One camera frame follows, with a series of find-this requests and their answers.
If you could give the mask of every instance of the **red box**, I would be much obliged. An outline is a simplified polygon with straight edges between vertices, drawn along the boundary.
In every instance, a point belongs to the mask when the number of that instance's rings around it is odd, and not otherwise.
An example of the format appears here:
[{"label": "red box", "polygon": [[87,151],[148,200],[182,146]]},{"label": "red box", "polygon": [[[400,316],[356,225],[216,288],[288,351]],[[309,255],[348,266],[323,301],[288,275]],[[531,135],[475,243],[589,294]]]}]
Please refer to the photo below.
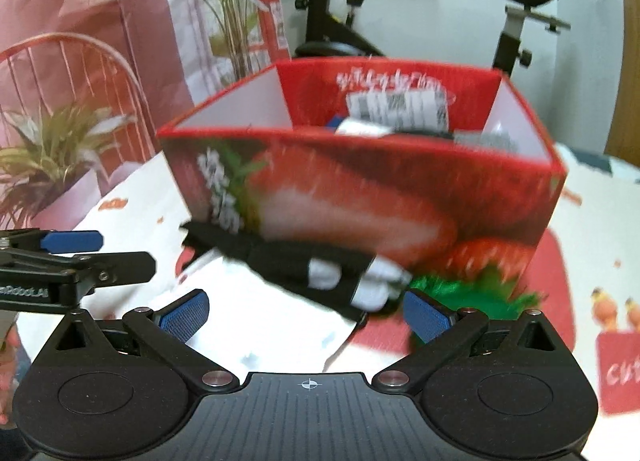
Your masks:
[{"label": "red box", "polygon": [[[504,131],[518,154],[433,137],[336,136],[325,125],[346,116],[363,91],[422,91],[440,102],[437,116],[449,130]],[[194,219],[373,251],[412,271],[469,239],[516,243],[532,254],[566,177],[507,78],[429,62],[280,62],[158,137]]]},{"label": "red box", "polygon": [[598,335],[600,408],[606,414],[640,411],[640,333]]}]

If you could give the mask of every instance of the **cardboard box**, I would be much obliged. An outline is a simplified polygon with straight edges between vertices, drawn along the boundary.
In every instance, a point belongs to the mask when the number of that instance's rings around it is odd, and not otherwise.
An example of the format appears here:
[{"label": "cardboard box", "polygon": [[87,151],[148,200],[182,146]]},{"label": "cardboard box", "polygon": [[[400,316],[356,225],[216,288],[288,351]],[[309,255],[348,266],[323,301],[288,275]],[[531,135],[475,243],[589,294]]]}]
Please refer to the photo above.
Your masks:
[{"label": "cardboard box", "polygon": [[[336,114],[360,108],[375,118],[412,102],[442,129],[506,133],[518,151],[424,136],[336,136],[325,127]],[[373,251],[413,272],[433,270],[452,250],[474,250],[468,271],[508,261],[500,254],[515,248],[528,260],[566,177],[507,78],[429,62],[278,62],[158,137],[194,219]]]}]

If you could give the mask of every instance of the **brown door frame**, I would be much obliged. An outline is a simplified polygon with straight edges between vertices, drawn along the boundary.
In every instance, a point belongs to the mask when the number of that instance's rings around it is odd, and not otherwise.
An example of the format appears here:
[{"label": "brown door frame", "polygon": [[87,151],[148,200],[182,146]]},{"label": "brown door frame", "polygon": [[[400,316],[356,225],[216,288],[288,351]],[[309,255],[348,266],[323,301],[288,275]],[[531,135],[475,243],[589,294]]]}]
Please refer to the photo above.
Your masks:
[{"label": "brown door frame", "polygon": [[640,0],[624,0],[625,43],[605,152],[640,166]]}]

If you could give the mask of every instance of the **green object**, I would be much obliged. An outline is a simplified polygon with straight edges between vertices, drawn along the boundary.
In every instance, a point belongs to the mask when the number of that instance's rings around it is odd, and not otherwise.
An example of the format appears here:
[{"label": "green object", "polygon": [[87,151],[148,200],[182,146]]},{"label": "green object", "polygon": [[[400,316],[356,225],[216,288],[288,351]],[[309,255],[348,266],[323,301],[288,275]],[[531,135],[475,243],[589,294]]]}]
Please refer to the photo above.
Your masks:
[{"label": "green object", "polygon": [[445,281],[440,277],[426,275],[416,277],[410,287],[419,289],[452,311],[461,307],[474,307],[492,320],[516,320],[525,309],[540,303],[540,297],[536,293],[507,300],[505,293],[490,288],[490,276],[492,272],[489,271],[486,276],[481,275],[477,282],[467,283]]}]

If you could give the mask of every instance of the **package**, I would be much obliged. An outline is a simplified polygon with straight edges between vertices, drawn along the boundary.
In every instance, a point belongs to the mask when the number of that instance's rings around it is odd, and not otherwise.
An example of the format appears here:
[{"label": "package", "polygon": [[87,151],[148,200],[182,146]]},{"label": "package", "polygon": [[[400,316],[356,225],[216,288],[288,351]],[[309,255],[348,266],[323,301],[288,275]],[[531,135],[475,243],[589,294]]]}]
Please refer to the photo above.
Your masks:
[{"label": "package", "polygon": [[[336,136],[326,127],[336,115],[353,116],[354,102],[361,118],[367,102],[405,117],[398,98],[417,102],[420,94],[418,124],[505,133],[517,153],[436,137]],[[279,62],[158,136],[196,220],[356,248],[452,277],[496,263],[504,281],[516,279],[566,176],[542,124],[502,74],[428,62]]]},{"label": "package", "polygon": [[0,228],[72,229],[156,129],[288,59],[280,0],[0,0]]}]

